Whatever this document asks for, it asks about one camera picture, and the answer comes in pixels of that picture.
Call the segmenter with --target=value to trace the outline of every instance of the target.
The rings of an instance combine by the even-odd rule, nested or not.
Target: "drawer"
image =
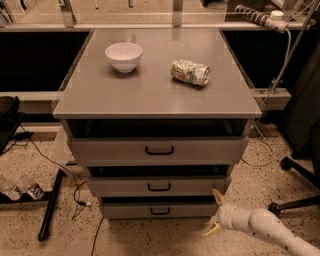
[[[213,196],[102,198],[107,219],[211,217],[217,211]]]
[[[231,177],[118,177],[88,178],[94,197],[192,196],[212,195],[212,188],[225,193]]]
[[[235,164],[246,137],[72,139],[72,153],[83,166]]]

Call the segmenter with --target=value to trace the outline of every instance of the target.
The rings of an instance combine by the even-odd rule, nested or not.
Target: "black object on floor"
[[[282,159],[281,168],[283,170],[290,170],[291,168],[295,169],[320,190],[320,119],[312,125],[310,129],[309,141],[314,174],[288,157]],[[272,202],[269,206],[269,211],[271,211],[275,215],[278,215],[282,210],[301,208],[312,205],[320,205],[320,195],[283,204]]]
[[[19,204],[19,203],[21,204],[21,203],[37,203],[37,202],[48,201],[47,210],[43,218],[40,232],[38,235],[38,240],[40,242],[45,241],[49,237],[49,227],[52,219],[52,214],[55,209],[55,204],[59,195],[60,185],[61,185],[63,176],[65,176],[64,172],[61,169],[59,169],[52,191],[45,192],[44,196],[37,201],[33,200],[27,194],[23,194],[23,196],[19,201],[11,201],[5,195],[0,194],[0,204]]]

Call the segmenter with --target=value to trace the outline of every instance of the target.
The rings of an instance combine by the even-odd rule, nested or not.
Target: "black table leg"
[[[61,185],[63,176],[65,176],[64,172],[61,169],[59,169],[57,176],[56,176],[56,180],[53,185],[53,189],[50,192],[46,214],[45,214],[44,219],[42,221],[42,226],[40,229],[40,233],[38,235],[38,240],[40,242],[46,240],[49,236],[49,227],[50,227],[51,217],[52,217],[52,214],[53,214],[53,211],[55,208],[55,204],[56,204],[56,201],[57,201],[57,198],[59,195],[60,185]]]

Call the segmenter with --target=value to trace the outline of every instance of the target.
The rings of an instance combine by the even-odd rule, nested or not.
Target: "open drawer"
[[[213,196],[102,198],[107,219],[211,217],[217,211]]]
[[[231,177],[218,166],[134,166],[89,168],[87,184],[95,197],[212,195],[225,193]]]
[[[246,137],[100,138],[69,141],[82,166],[235,164]]]

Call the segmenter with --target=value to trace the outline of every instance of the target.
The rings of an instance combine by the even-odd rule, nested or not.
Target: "chair leg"
[[[320,196],[315,196],[315,197],[297,200],[297,201],[284,203],[284,204],[277,204],[275,202],[272,202],[268,210],[275,215],[279,215],[282,210],[301,208],[301,207],[307,207],[307,206],[313,206],[313,205],[320,205]]]
[[[305,177],[308,181],[310,181],[313,185],[320,189],[320,179],[303,168],[301,165],[297,164],[295,161],[291,160],[288,157],[285,157],[284,159],[282,159],[280,164],[283,170],[289,170],[290,167],[295,169],[298,173],[300,173],[303,177]]]

